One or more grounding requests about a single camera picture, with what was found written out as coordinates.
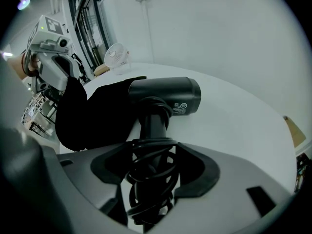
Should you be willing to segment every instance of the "white table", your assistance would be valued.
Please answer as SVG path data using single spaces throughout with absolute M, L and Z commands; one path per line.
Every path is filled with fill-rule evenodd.
M 131 72 L 117 76 L 109 71 L 84 88 L 89 98 L 100 86 L 137 76 L 195 79 L 201 88 L 199 109 L 189 116 L 172 117 L 167 136 L 247 159 L 293 192 L 296 159 L 292 137 L 283 117 L 269 105 L 226 81 L 157 64 L 133 63 Z M 137 121 L 128 140 L 139 138 L 139 132 Z M 70 150 L 61 145 L 60 153 L 66 152 Z

